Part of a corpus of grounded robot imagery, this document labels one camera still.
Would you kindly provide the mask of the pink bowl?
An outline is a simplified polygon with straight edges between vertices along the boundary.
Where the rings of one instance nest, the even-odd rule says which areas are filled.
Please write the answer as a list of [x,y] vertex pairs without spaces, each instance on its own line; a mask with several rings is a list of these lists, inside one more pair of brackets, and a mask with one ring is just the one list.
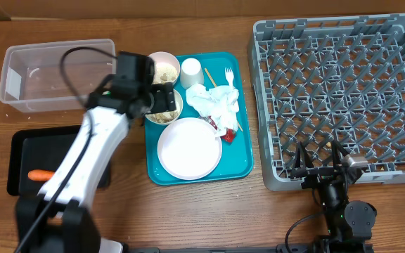
[[177,58],[171,53],[158,51],[149,55],[155,63],[153,84],[176,84],[181,66]]

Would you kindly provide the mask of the rice and food scraps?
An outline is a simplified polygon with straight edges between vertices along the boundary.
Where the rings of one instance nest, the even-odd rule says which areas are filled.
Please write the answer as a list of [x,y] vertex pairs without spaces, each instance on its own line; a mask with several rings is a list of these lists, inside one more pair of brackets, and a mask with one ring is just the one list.
[[158,124],[166,124],[168,122],[173,121],[179,116],[179,111],[174,110],[171,112],[161,112],[148,115],[148,118]]

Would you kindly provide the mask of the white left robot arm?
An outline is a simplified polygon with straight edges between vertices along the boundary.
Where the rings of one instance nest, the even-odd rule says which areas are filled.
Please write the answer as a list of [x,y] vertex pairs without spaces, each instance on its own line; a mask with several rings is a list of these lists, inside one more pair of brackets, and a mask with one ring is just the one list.
[[107,75],[84,100],[70,81],[65,59],[63,81],[84,108],[74,142],[54,175],[34,197],[20,197],[15,206],[17,252],[128,252],[129,247],[101,237],[91,217],[94,196],[132,120],[176,108],[172,83],[154,84],[154,60],[121,51],[116,71]]

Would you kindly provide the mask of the white napkin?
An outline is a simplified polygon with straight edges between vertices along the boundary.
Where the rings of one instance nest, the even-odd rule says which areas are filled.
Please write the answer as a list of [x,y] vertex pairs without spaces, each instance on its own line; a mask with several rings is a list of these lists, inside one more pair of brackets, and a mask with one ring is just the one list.
[[210,117],[216,126],[216,136],[224,136],[228,130],[237,132],[239,91],[233,86],[220,85],[206,89],[202,84],[192,85],[186,90],[186,102],[201,117]]

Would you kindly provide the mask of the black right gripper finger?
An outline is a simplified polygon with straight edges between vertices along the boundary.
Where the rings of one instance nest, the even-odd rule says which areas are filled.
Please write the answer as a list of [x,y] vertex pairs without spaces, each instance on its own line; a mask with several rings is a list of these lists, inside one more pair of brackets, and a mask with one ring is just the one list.
[[334,167],[348,167],[349,152],[338,141],[331,141],[331,152]]
[[299,142],[297,145],[293,168],[294,169],[314,168],[311,155],[307,152],[302,142]]

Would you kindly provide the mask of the white bowl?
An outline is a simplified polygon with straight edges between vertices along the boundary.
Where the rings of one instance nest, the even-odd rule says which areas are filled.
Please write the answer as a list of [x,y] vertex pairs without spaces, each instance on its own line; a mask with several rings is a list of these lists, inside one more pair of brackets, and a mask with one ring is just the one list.
[[146,119],[148,119],[152,123],[162,126],[171,124],[172,122],[176,121],[181,115],[184,106],[184,101],[180,93],[176,89],[174,90],[174,102],[176,104],[176,109],[174,111],[149,114],[146,115]]

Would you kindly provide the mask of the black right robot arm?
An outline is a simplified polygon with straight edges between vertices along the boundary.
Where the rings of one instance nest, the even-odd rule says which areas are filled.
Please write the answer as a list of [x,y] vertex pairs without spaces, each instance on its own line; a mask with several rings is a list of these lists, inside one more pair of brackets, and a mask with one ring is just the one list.
[[303,143],[298,143],[295,162],[290,177],[302,178],[301,187],[310,189],[321,211],[296,221],[285,235],[285,248],[294,249],[288,242],[291,232],[301,223],[323,216],[327,235],[319,235],[304,247],[304,252],[361,252],[373,251],[367,241],[372,238],[372,228],[377,216],[376,208],[363,201],[350,201],[349,187],[356,183],[368,167],[367,159],[351,154],[337,141],[331,143],[331,167],[315,167]]

